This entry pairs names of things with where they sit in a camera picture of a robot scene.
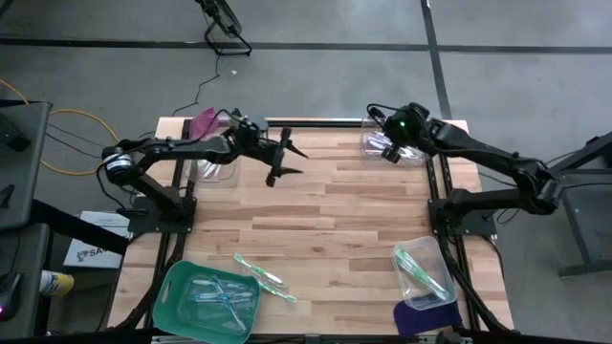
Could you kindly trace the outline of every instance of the wooden table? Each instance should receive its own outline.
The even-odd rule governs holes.
[[[157,136],[179,138],[183,121],[160,118]],[[467,129],[463,120],[453,124]],[[271,130],[271,138],[277,135]],[[237,272],[232,255],[239,252],[278,275],[298,299],[290,304],[263,292],[254,333],[397,334],[393,308],[401,294],[391,250],[430,235],[426,169],[364,167],[360,135],[359,129],[295,129],[292,139],[310,159],[288,153],[284,165],[303,175],[285,176],[269,188],[268,166],[241,158],[237,187],[196,188],[198,211],[184,259]],[[480,191],[473,163],[449,163],[455,187]],[[170,184],[174,165],[158,162],[149,174]],[[144,234],[128,248],[109,326],[120,323],[148,289],[160,237]],[[466,237],[466,252],[476,291],[512,328],[494,251],[483,239]],[[467,324],[462,292],[458,298]]]

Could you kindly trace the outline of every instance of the pink object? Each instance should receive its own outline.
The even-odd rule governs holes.
[[[189,138],[196,139],[214,133],[219,128],[219,118],[215,118],[214,108],[208,108],[191,121]]]

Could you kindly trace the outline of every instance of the small white object on floor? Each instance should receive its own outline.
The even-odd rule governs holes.
[[[131,238],[132,233],[127,231],[129,219],[116,213],[83,211],[80,219],[90,224],[101,226],[125,238]],[[64,266],[116,269],[121,263],[121,256],[102,248],[93,247],[80,240],[73,239],[64,259]]]

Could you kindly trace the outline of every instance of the gray floor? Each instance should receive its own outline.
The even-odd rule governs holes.
[[[427,43],[417,0],[228,1],[253,42]],[[431,10],[440,44],[612,45],[612,2],[605,0],[438,0],[431,1]],[[191,0],[21,0],[0,19],[0,34],[200,41],[205,28],[201,15]],[[197,84],[214,75],[214,59],[210,50],[0,46],[2,78],[28,98],[92,112],[120,138],[153,130],[158,117],[191,102]],[[471,133],[490,144],[546,160],[612,130],[612,54],[443,53],[441,60],[453,118],[466,119]],[[219,73],[203,89],[200,104],[180,115],[225,106],[270,117],[361,118],[368,102],[419,101],[440,116],[428,52],[255,51],[251,58],[222,58]],[[0,98],[13,97],[0,88]],[[111,143],[86,118],[58,115],[51,122]],[[88,152],[99,151],[57,135]],[[50,140],[45,159],[81,171],[98,163]],[[488,180],[483,185],[499,187]],[[45,168],[36,196],[73,213],[116,207],[101,195],[95,178],[71,178]],[[557,277],[560,268],[579,262],[561,211],[550,217],[520,213],[499,227],[499,238],[518,330],[612,338],[612,272]],[[91,331],[105,292],[94,289],[68,298],[60,307],[68,311],[56,315],[54,326],[64,332]],[[83,303],[92,306],[75,306]]]

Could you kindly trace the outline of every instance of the wooden plank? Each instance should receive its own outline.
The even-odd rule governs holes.
[[[467,129],[464,121],[453,123]],[[158,136],[176,137],[182,126],[181,118],[161,118]],[[272,130],[271,138],[277,134]],[[241,273],[232,259],[239,252],[285,280],[298,298],[290,304],[264,294],[254,333],[397,333],[393,308],[401,292],[390,256],[397,243],[430,235],[426,171],[386,161],[364,164],[360,137],[358,129],[295,129],[295,145],[311,158],[287,153],[284,165],[304,174],[285,176],[268,188],[269,167],[241,158],[236,187],[196,189],[198,212],[184,258]],[[456,187],[480,190],[473,163],[449,163]],[[170,183],[173,168],[167,161],[150,171]],[[128,248],[110,326],[125,318],[148,288],[158,244],[159,235],[146,234]],[[495,253],[479,238],[468,238],[466,250],[474,287],[511,327]],[[459,307],[465,315],[460,290]]]

